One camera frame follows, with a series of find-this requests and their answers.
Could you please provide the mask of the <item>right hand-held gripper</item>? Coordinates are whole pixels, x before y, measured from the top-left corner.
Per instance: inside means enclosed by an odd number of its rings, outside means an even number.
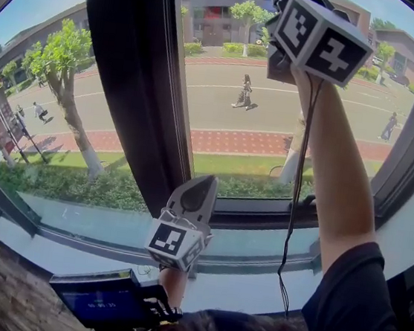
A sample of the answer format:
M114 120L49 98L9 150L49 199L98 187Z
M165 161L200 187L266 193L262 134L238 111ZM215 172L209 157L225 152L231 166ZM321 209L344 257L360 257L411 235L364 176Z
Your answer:
M272 0L267 77L294 84L290 67L346 86L373 53L367 37L329 0Z

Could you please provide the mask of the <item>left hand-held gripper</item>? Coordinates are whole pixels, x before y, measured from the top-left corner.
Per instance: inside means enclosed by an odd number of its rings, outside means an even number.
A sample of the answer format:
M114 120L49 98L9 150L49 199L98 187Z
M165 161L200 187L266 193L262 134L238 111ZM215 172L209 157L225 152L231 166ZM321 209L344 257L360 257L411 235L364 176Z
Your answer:
M213 175L190 179L171 194L167 207L146 238L145 249L164 267L189 272L213 238L207 223L216 203L219 179ZM185 216L193 215L192 222Z

